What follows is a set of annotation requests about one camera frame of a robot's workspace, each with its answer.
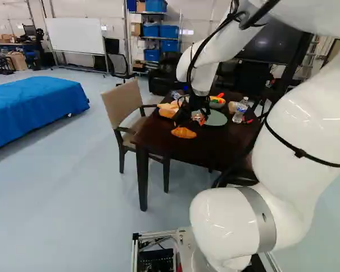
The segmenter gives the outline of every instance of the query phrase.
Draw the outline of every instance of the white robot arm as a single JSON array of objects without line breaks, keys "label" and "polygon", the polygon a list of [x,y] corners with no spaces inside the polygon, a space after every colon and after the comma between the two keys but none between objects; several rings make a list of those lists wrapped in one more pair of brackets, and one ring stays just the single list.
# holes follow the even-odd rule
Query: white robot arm
[{"label": "white robot arm", "polygon": [[[269,14],[303,31],[340,38],[340,0],[281,0]],[[230,23],[199,55],[192,72],[196,95],[208,94],[218,62],[234,57],[260,30],[241,31],[238,25]],[[199,45],[179,62],[180,80]],[[197,244],[218,272],[242,270],[252,254],[289,247],[308,232],[319,196],[340,174],[340,54],[276,103],[252,165],[259,184],[206,190],[190,207]]]}]

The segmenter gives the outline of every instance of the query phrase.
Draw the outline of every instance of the blue bed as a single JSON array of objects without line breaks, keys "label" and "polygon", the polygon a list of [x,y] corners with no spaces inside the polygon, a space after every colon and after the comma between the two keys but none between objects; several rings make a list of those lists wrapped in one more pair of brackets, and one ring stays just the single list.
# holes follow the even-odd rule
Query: blue bed
[{"label": "blue bed", "polygon": [[90,108],[78,82],[35,76],[0,85],[0,147],[69,113]]}]

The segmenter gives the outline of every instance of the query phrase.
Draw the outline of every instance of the table leg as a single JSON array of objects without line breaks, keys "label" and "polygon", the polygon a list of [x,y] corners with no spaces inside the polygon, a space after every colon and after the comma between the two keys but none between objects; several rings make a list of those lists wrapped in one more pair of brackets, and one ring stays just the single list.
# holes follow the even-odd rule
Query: table leg
[{"label": "table leg", "polygon": [[146,148],[136,145],[136,161],[140,209],[147,211],[148,151]]}]

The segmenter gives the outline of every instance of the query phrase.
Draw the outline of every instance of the plastic water bottle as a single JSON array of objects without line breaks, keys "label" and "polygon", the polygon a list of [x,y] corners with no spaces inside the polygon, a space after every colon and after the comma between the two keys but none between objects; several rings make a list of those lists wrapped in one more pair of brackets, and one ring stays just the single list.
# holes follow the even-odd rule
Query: plastic water bottle
[{"label": "plastic water bottle", "polygon": [[175,100],[178,100],[181,97],[181,95],[177,91],[172,91],[171,96]]},{"label": "plastic water bottle", "polygon": [[248,97],[244,97],[241,102],[236,104],[236,113],[233,116],[232,121],[240,124],[243,120],[243,115],[248,109]]}]

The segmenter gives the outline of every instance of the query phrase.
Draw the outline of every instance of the beige chair back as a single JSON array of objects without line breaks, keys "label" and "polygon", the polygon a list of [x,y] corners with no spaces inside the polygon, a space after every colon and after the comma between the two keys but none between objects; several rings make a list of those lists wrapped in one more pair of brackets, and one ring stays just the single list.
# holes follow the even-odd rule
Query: beige chair back
[{"label": "beige chair back", "polygon": [[134,110],[142,106],[137,79],[101,94],[112,128],[116,129]]}]

